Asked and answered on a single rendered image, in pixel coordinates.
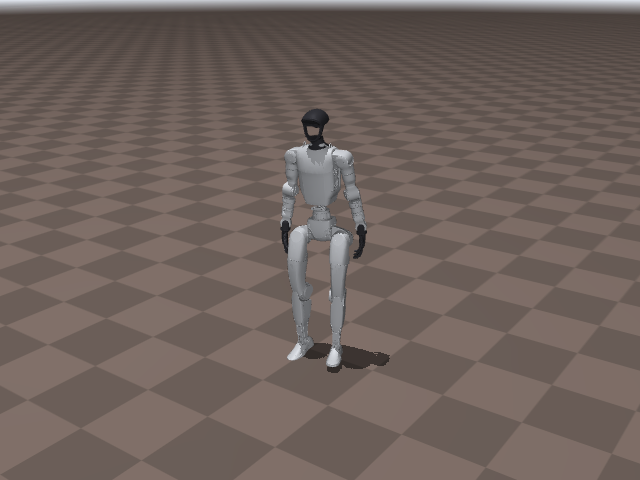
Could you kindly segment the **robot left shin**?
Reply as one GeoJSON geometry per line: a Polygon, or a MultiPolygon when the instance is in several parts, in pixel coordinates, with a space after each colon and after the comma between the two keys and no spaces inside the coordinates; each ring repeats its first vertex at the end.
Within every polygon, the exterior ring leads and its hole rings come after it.
{"type": "Polygon", "coordinates": [[[330,308],[330,325],[332,328],[332,348],[340,349],[341,330],[344,324],[346,311],[346,288],[343,300],[340,297],[334,297],[330,308]]]}

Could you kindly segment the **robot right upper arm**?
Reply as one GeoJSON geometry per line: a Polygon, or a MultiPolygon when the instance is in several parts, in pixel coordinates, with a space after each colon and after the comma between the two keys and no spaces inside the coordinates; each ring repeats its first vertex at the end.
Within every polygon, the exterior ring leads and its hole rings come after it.
{"type": "Polygon", "coordinates": [[[299,193],[299,187],[297,185],[298,170],[296,163],[296,153],[298,149],[299,147],[293,147],[289,149],[284,155],[284,159],[286,162],[287,182],[284,184],[282,192],[283,194],[291,197],[295,197],[299,193]]]}

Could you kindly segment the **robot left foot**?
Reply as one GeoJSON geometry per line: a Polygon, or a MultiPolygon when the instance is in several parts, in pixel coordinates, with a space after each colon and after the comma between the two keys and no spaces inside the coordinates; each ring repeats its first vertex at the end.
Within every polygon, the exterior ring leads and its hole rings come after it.
{"type": "Polygon", "coordinates": [[[337,344],[335,345],[335,348],[331,347],[329,355],[326,360],[326,365],[328,367],[337,367],[342,360],[341,358],[342,353],[343,353],[343,349],[341,344],[340,344],[339,350],[337,349],[337,344]]]}

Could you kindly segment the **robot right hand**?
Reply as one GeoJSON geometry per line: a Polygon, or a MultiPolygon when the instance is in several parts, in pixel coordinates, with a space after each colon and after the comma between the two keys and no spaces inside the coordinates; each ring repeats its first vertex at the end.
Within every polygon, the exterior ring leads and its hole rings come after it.
{"type": "Polygon", "coordinates": [[[290,231],[289,222],[284,220],[282,222],[282,227],[280,230],[282,231],[282,243],[284,245],[284,251],[288,254],[288,231],[290,231]]]}

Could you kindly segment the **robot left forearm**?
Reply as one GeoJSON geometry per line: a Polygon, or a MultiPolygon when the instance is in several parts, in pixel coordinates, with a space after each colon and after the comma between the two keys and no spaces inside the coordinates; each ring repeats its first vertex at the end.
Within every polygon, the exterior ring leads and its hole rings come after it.
{"type": "MultiPolygon", "coordinates": [[[[357,188],[357,187],[356,187],[357,188]]],[[[362,201],[361,201],[361,196],[360,196],[360,191],[357,188],[358,193],[359,193],[359,199],[353,200],[349,202],[349,207],[351,208],[351,212],[352,212],[352,217],[353,220],[355,222],[355,229],[357,231],[357,227],[358,225],[363,225],[364,226],[364,231],[367,228],[367,223],[365,222],[365,215],[364,215],[364,211],[362,208],[362,201]]]]}

